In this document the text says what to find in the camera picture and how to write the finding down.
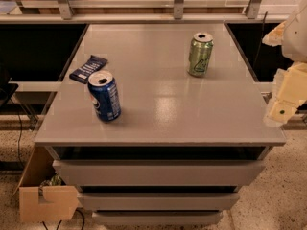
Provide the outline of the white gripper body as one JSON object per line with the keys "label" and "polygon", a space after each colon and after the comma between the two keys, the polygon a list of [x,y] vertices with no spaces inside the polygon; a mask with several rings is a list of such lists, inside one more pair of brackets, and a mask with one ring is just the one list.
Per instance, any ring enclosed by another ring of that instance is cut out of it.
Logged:
{"label": "white gripper body", "polygon": [[301,0],[286,20],[282,54],[292,61],[307,61],[307,0]]}

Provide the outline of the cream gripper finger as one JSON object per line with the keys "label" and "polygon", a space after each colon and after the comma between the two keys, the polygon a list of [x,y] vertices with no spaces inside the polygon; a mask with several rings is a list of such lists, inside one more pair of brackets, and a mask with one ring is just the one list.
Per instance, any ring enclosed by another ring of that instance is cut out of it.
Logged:
{"label": "cream gripper finger", "polygon": [[281,46],[283,43],[283,34],[285,29],[286,22],[278,24],[274,29],[272,29],[269,33],[265,34],[262,39],[262,42],[268,46]]}
{"label": "cream gripper finger", "polygon": [[287,70],[278,69],[272,84],[272,97],[263,118],[268,127],[281,127],[307,102],[307,64],[294,62]]}

